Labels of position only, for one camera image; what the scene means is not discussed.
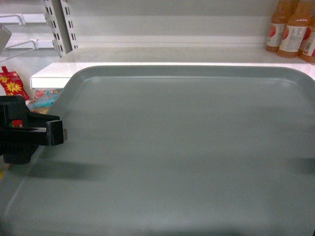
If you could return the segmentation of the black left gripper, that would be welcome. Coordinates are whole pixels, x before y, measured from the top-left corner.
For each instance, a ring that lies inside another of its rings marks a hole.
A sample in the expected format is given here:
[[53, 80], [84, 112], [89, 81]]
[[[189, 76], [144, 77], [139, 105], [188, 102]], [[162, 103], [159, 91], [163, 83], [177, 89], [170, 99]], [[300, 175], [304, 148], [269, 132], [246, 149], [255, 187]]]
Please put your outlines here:
[[6, 164], [28, 164], [39, 146], [64, 143], [59, 116], [33, 113], [22, 96], [0, 97], [0, 154]]

